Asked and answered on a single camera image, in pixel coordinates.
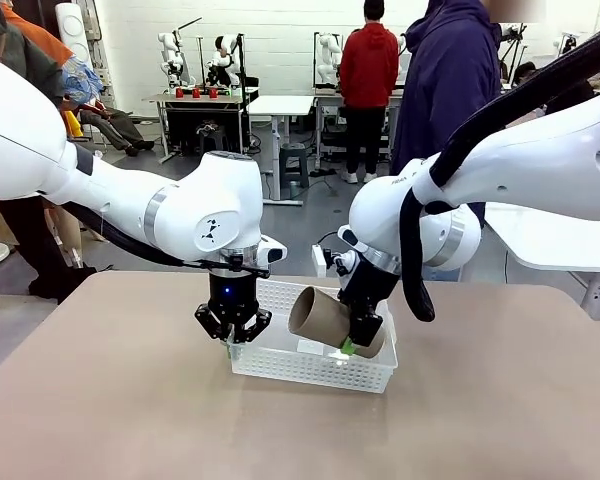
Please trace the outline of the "brown paper cup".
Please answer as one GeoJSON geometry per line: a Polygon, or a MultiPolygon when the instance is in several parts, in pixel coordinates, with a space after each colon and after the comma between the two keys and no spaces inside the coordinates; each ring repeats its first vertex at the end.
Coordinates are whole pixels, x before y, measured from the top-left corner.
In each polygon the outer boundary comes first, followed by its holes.
{"type": "Polygon", "coordinates": [[[370,345],[362,346],[350,338],[352,325],[351,309],[313,286],[300,293],[288,320],[292,334],[337,348],[346,355],[376,357],[387,339],[386,329],[380,326],[370,345]]]}

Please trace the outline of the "white standing desk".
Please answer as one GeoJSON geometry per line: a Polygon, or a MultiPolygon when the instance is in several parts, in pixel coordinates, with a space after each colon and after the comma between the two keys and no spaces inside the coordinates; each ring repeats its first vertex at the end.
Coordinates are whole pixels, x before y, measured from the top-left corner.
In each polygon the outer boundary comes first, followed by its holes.
{"type": "Polygon", "coordinates": [[[301,200],[283,200],[280,188],[280,146],[281,136],[279,124],[283,123],[284,138],[289,137],[290,120],[292,117],[306,116],[314,104],[313,95],[262,95],[247,107],[250,116],[271,118],[272,140],[272,170],[265,173],[265,177],[272,177],[268,183],[269,194],[263,198],[264,205],[302,207],[301,200]]]}

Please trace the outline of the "person in grey-green jacket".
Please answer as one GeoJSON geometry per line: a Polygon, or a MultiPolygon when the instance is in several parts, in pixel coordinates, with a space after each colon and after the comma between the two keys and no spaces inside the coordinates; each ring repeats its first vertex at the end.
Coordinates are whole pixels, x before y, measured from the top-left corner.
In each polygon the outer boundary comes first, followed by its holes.
{"type": "MultiPolygon", "coordinates": [[[[0,62],[36,86],[54,105],[60,104],[59,65],[8,24],[1,7],[0,62]]],[[[17,241],[16,250],[38,274],[29,285],[30,294],[61,303],[96,272],[93,267],[67,265],[47,226],[42,198],[0,200],[0,214],[17,241]]]]}

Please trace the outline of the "dark stool with cloth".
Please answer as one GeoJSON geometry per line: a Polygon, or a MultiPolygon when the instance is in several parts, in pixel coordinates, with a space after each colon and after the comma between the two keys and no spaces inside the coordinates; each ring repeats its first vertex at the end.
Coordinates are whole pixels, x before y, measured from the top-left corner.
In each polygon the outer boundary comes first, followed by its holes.
{"type": "Polygon", "coordinates": [[[199,140],[199,151],[203,155],[210,151],[228,151],[229,140],[225,127],[215,122],[204,122],[196,130],[199,140]]]}

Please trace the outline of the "grey plastic stool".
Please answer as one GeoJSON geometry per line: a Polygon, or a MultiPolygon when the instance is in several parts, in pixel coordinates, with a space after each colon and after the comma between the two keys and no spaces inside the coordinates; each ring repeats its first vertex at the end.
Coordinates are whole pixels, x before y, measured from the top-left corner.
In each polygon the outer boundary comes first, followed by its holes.
{"type": "Polygon", "coordinates": [[[302,188],[309,187],[308,155],[303,143],[285,143],[279,152],[280,186],[296,181],[302,188]]]}

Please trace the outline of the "white tower fan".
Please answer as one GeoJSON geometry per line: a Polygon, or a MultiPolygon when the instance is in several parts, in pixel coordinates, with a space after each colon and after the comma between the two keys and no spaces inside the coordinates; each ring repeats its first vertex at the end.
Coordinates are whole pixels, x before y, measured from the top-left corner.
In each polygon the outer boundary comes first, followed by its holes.
{"type": "Polygon", "coordinates": [[[61,41],[79,60],[92,68],[81,7],[76,3],[62,2],[55,6],[55,13],[61,41]]]}

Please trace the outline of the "person in navy hoodie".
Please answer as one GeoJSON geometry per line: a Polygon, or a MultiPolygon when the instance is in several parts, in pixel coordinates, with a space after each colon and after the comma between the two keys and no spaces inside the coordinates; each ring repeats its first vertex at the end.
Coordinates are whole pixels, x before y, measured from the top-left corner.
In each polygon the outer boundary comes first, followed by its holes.
{"type": "Polygon", "coordinates": [[[405,33],[411,54],[390,172],[442,150],[470,116],[501,92],[502,30],[490,0],[429,0],[405,33]]]}

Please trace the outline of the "large white desk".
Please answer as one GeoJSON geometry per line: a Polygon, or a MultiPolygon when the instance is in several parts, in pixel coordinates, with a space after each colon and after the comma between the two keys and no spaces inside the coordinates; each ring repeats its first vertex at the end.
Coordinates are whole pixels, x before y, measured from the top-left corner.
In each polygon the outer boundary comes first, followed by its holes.
{"type": "Polygon", "coordinates": [[[490,203],[485,220],[522,266],[578,274],[585,281],[581,307],[600,320],[600,221],[490,203]]]}

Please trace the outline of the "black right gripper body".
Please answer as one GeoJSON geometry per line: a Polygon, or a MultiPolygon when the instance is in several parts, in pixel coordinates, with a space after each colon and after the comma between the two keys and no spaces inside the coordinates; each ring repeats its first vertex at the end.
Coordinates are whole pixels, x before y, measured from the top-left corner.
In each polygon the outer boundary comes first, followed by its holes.
{"type": "Polygon", "coordinates": [[[351,320],[373,315],[378,303],[390,296],[399,280],[398,274],[378,268],[359,252],[339,254],[337,274],[338,300],[348,308],[351,320]]]}

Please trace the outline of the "person in orange jacket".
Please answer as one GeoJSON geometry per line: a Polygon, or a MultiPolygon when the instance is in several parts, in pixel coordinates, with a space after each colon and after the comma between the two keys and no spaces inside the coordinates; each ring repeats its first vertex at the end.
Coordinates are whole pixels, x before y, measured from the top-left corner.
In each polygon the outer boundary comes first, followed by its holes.
{"type": "Polygon", "coordinates": [[[87,124],[88,120],[101,120],[102,111],[94,102],[102,84],[94,71],[47,30],[17,15],[11,0],[1,0],[1,9],[11,25],[61,67],[64,100],[60,110],[72,110],[75,117],[80,116],[82,124],[87,124]]]}

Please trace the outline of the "black and white lab robot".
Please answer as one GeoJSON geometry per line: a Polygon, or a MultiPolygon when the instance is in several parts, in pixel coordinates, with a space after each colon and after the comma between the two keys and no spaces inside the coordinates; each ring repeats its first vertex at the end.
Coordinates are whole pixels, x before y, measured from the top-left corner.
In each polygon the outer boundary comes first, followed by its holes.
{"type": "Polygon", "coordinates": [[[211,60],[207,63],[206,83],[211,87],[237,89],[243,86],[243,34],[220,35],[215,39],[211,60]]]}

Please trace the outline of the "grey metal work table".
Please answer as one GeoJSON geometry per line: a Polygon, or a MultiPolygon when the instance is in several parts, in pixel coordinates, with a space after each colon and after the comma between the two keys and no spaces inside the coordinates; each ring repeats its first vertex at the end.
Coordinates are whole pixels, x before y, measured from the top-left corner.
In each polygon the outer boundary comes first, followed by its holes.
{"type": "Polygon", "coordinates": [[[175,92],[156,94],[145,99],[157,108],[163,146],[163,157],[159,160],[161,164],[178,155],[201,155],[196,130],[204,122],[215,122],[225,127],[229,140],[228,151],[245,153],[250,149],[247,106],[257,93],[216,88],[218,98],[211,99],[210,88],[198,88],[201,94],[199,99],[192,97],[194,88],[182,88],[184,97],[180,99],[176,98],[175,92]]]}

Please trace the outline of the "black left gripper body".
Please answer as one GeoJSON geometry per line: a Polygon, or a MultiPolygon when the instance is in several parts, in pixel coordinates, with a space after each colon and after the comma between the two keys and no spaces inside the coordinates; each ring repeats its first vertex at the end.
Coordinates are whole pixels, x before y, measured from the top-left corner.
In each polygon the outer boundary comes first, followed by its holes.
{"type": "Polygon", "coordinates": [[[209,276],[210,298],[208,307],[221,325],[233,326],[236,330],[256,316],[259,304],[256,299],[256,276],[247,274],[238,277],[209,276]]]}

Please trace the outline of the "seated person in dark trousers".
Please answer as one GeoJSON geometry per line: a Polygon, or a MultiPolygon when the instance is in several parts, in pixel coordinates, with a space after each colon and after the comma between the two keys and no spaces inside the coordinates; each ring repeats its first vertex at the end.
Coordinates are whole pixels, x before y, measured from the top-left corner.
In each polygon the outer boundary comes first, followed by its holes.
{"type": "Polygon", "coordinates": [[[94,126],[117,150],[135,157],[140,151],[151,151],[154,141],[146,140],[130,116],[117,109],[107,109],[101,102],[81,105],[79,118],[82,125],[94,126]]]}

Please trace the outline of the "white robot bench table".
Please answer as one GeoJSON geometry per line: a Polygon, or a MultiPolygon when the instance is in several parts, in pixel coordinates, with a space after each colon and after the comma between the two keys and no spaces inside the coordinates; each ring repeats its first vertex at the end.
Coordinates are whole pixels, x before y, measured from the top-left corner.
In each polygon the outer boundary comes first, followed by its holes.
{"type": "MultiPolygon", "coordinates": [[[[394,144],[398,113],[401,105],[403,86],[398,85],[389,97],[385,123],[380,142],[380,160],[390,159],[394,144]]],[[[346,118],[343,99],[334,89],[315,89],[314,107],[316,113],[315,165],[322,161],[333,161],[346,156],[346,118]]]]}

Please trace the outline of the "white perforated plastic basket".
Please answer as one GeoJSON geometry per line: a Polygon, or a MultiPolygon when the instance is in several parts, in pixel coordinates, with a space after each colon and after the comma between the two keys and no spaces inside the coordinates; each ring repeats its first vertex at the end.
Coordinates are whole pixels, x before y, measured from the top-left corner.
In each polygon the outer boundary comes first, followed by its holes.
{"type": "Polygon", "coordinates": [[[272,313],[269,326],[250,343],[229,343],[228,355],[235,374],[296,383],[382,394],[398,366],[396,332],[388,303],[377,313],[387,334],[379,353],[366,359],[292,334],[288,320],[292,306],[305,289],[297,283],[260,280],[260,307],[272,313]]]}

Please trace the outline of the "person in red hoodie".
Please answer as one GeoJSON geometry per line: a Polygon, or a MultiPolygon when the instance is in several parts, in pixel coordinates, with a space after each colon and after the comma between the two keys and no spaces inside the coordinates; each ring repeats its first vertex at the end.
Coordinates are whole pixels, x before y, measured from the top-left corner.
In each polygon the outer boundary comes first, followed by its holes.
{"type": "Polygon", "coordinates": [[[364,157],[366,183],[377,177],[377,162],[389,97],[399,73],[398,41],[384,27],[384,0],[365,0],[365,25],[348,37],[340,65],[346,127],[346,170],[343,179],[358,182],[364,157]]]}

